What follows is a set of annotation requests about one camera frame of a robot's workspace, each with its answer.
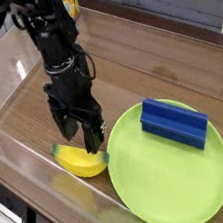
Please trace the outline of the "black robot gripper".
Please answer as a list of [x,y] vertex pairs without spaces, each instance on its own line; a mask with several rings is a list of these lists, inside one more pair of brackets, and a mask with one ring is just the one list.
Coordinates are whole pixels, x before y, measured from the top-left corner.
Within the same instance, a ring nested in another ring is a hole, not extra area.
[[86,61],[71,66],[46,69],[51,83],[43,87],[49,109],[62,136],[70,141],[83,128],[88,153],[96,153],[104,142],[105,125],[102,108],[94,99],[91,88],[94,77]]

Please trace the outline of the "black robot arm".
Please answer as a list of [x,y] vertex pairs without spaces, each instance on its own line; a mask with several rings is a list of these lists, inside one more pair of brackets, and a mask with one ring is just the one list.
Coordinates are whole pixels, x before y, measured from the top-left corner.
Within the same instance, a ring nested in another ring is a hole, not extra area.
[[51,78],[43,90],[62,136],[70,140],[81,127],[86,150],[98,152],[105,132],[102,107],[91,93],[96,65],[76,43],[76,20],[63,0],[0,0],[0,29],[7,15],[18,29],[28,32],[42,56]]

